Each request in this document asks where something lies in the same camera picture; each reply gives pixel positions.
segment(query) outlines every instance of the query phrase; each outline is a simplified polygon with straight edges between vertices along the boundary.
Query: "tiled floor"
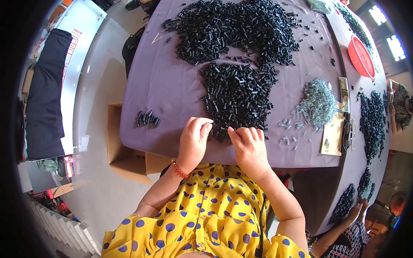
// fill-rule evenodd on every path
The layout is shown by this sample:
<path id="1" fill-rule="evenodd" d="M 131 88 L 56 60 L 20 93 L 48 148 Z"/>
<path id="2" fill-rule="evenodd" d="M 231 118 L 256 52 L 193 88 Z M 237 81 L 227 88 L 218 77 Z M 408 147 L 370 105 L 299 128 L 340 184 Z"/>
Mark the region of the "tiled floor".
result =
<path id="1" fill-rule="evenodd" d="M 142 27 L 146 14 L 141 8 L 124 9 L 119 2 L 108 16 L 89 50 L 76 93 L 74 142 L 78 142 L 74 190 L 64 195 L 68 208 L 82 222 L 96 243 L 104 232 L 114 230 L 122 219 L 136 209 L 148 185 L 125 179 L 108 165 L 106 115 L 110 103 L 122 102 L 126 86 L 125 64 L 121 50 L 125 40 Z M 150 175 L 156 181 L 159 174 Z M 269 237 L 276 228 L 270 229 Z"/>

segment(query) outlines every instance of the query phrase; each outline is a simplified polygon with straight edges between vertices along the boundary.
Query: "cardboard box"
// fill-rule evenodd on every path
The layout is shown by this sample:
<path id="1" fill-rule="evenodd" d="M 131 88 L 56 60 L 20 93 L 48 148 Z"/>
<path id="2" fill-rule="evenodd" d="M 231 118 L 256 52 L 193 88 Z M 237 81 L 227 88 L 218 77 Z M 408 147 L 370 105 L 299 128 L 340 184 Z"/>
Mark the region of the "cardboard box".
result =
<path id="1" fill-rule="evenodd" d="M 33 78 L 33 70 L 28 69 L 26 72 L 26 77 L 24 77 L 23 88 L 21 92 L 25 95 L 28 95 L 30 89 L 31 79 Z"/>
<path id="2" fill-rule="evenodd" d="M 65 194 L 65 193 L 68 193 L 71 190 L 73 190 L 73 185 L 72 185 L 72 183 L 69 183 L 69 184 L 65 184 L 65 185 L 47 190 L 47 194 L 49 195 L 50 199 L 53 199 L 53 198 L 56 198 L 56 197 L 59 197 L 59 196 Z"/>
<path id="3" fill-rule="evenodd" d="M 169 158 L 123 146 L 119 137 L 122 103 L 107 108 L 107 158 L 110 168 L 120 176 L 152 185 L 149 174 L 160 173 L 171 163 Z"/>

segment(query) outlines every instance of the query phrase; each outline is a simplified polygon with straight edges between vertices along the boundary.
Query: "yellow polka dot blouse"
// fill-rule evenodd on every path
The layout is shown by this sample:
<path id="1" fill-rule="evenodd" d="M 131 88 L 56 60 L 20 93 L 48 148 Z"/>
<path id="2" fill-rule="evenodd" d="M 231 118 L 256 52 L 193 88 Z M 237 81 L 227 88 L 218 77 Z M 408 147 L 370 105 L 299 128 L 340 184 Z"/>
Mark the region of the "yellow polka dot blouse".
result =
<path id="1" fill-rule="evenodd" d="M 211 253 L 215 258 L 260 254 L 259 213 L 269 202 L 236 166 L 199 165 L 154 218 L 135 214 L 115 232 L 105 232 L 102 257 L 165 257 Z M 304 258 L 308 253 L 286 236 L 264 237 L 262 257 Z"/>

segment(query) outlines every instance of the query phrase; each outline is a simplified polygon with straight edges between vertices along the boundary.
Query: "red beaded bracelet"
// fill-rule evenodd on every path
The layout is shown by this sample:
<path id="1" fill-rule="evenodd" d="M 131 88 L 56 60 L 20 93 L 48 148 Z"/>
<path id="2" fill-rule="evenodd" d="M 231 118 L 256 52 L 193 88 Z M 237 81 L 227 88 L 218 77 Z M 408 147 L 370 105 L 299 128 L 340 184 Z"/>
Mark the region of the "red beaded bracelet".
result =
<path id="1" fill-rule="evenodd" d="M 176 164 L 175 160 L 176 160 L 175 158 L 172 158 L 172 165 L 175 167 L 175 172 L 176 172 L 179 176 L 188 179 L 188 178 L 189 178 L 189 175 L 186 175 L 184 172 L 181 171 L 181 169 L 179 169 L 179 167 L 178 167 L 178 165 Z"/>

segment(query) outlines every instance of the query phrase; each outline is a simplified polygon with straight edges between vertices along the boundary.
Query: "eyeglasses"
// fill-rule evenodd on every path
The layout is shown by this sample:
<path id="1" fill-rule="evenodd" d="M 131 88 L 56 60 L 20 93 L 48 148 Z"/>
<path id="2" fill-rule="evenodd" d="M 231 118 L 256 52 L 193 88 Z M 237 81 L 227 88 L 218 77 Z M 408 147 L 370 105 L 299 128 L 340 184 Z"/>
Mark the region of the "eyeglasses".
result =
<path id="1" fill-rule="evenodd" d="M 356 133 L 353 131 L 353 126 L 356 125 L 354 119 L 351 121 L 344 120 L 344 127 L 343 127 L 343 138 L 341 140 L 341 153 L 347 152 L 349 147 L 351 146 L 351 152 L 355 150 L 355 144 L 353 139 L 356 138 Z"/>

